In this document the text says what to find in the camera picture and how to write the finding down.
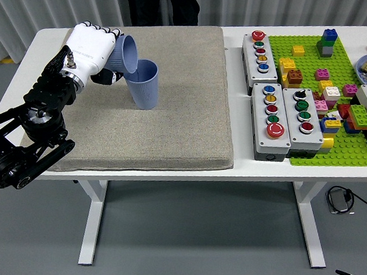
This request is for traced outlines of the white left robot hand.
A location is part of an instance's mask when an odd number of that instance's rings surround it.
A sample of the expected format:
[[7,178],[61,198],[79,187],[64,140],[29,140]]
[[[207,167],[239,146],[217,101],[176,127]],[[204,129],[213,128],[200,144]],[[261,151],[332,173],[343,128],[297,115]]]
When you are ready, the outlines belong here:
[[123,32],[117,28],[102,28],[88,21],[74,27],[65,44],[70,52],[61,73],[73,79],[77,93],[85,88],[91,75],[104,68],[121,35]]

